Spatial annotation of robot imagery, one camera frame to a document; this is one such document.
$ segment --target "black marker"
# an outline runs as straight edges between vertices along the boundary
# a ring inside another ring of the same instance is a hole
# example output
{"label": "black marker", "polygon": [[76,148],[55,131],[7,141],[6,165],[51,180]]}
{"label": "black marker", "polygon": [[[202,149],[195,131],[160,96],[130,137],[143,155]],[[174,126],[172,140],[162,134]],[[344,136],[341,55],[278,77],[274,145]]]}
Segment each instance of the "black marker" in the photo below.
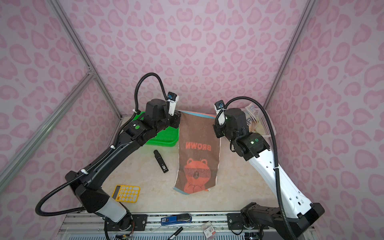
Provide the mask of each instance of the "black marker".
{"label": "black marker", "polygon": [[160,167],[161,167],[161,170],[163,170],[163,173],[168,172],[167,165],[166,165],[166,163],[164,162],[164,160],[163,160],[163,158],[161,157],[161,155],[160,155],[160,153],[158,152],[158,150],[153,151],[153,153],[155,154],[155,158],[156,158],[157,162],[159,163],[159,165],[160,165]]}
{"label": "black marker", "polygon": [[168,240],[174,239],[181,231],[183,230],[183,227],[180,227],[172,236],[168,238]]}

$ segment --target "white zip tie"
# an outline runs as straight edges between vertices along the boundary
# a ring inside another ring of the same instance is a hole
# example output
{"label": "white zip tie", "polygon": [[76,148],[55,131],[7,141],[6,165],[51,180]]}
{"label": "white zip tie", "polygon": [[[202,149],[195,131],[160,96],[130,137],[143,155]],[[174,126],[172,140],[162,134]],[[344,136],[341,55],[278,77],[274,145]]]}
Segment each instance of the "white zip tie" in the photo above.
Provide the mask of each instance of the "white zip tie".
{"label": "white zip tie", "polygon": [[89,174],[89,172],[87,172],[85,169],[80,170],[80,172],[84,173],[85,175]]}

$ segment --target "heart pattern wall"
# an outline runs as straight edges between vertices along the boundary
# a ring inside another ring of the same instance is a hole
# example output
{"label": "heart pattern wall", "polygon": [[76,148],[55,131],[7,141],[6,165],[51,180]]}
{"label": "heart pattern wall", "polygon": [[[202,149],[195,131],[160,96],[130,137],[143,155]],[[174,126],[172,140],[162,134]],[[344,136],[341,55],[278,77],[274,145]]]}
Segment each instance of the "heart pattern wall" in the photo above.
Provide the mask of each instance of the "heart pattern wall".
{"label": "heart pattern wall", "polygon": [[[0,196],[1,239],[53,239],[65,215],[40,217],[37,202],[107,147],[119,120],[96,83],[91,82]],[[43,210],[78,207],[69,187],[51,197]]]}
{"label": "heart pattern wall", "polygon": [[0,172],[85,75],[44,0],[0,3]]}
{"label": "heart pattern wall", "polygon": [[320,238],[384,239],[384,2],[321,0],[268,111]]}
{"label": "heart pattern wall", "polygon": [[[211,113],[216,101],[239,95],[263,103],[305,3],[61,1],[123,114],[132,114],[134,88],[148,72],[180,96],[178,109]],[[141,110],[162,98],[158,86],[154,78],[142,84]]]}

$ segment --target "red bear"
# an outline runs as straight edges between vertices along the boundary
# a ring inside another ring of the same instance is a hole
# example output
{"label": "red bear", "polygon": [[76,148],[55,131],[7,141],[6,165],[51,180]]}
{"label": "red bear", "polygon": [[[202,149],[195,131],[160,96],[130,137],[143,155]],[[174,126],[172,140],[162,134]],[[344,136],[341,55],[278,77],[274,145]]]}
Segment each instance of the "red bear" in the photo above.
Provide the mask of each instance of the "red bear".
{"label": "red bear", "polygon": [[207,165],[207,160],[194,161],[190,158],[184,166],[187,183],[184,186],[184,192],[194,193],[205,190],[205,184],[211,178],[211,170]]}

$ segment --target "bear face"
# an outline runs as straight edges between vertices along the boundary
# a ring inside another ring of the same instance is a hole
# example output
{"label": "bear face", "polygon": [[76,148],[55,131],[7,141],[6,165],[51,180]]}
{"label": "bear face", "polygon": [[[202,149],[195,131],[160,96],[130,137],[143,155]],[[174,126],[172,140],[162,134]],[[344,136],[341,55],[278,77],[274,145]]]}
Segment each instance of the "bear face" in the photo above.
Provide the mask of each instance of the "bear face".
{"label": "bear face", "polygon": [[184,166],[185,176],[190,185],[203,186],[211,178],[211,170],[206,159],[194,161],[190,158]]}

